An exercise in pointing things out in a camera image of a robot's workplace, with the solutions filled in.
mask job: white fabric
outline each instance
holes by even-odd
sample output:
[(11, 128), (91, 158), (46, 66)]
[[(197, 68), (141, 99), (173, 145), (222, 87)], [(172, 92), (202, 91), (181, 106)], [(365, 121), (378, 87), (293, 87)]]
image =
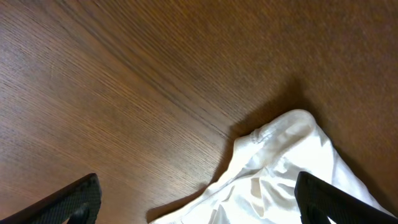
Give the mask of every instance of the white fabric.
[(293, 110), (235, 140), (228, 170), (164, 223), (301, 223), (294, 187), (300, 171), (383, 209), (337, 154), (313, 116)]

